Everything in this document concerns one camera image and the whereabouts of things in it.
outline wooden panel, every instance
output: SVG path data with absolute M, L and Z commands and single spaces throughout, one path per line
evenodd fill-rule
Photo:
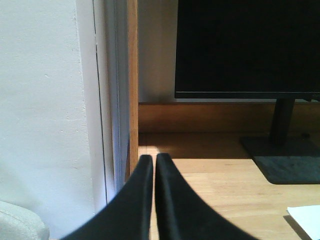
M 260 240 L 307 240 L 287 207 L 319 204 L 319 184 L 269 183 L 239 143 L 241 133 L 143 133 L 141 152 L 169 152 L 177 168 L 215 211 Z M 320 134 L 310 139 L 320 146 Z M 153 203 L 151 240 L 158 240 Z
M 127 1 L 129 72 L 129 169 L 138 161 L 138 1 Z
M 273 111 L 273 103 L 143 103 L 139 132 L 268 132 Z M 320 104 L 296 103 L 290 131 L 320 131 Z

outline desk surface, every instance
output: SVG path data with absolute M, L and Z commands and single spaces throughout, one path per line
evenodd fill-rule
M 286 209 L 320 205 L 320 185 L 269 183 L 240 145 L 239 137 L 239 133 L 140 134 L 139 154 L 156 159 L 159 152 L 170 153 L 183 177 L 205 202 L 260 240 L 310 239 Z M 320 146 L 319 133 L 311 134 L 311 140 Z M 151 240 L 157 239 L 153 207 Z

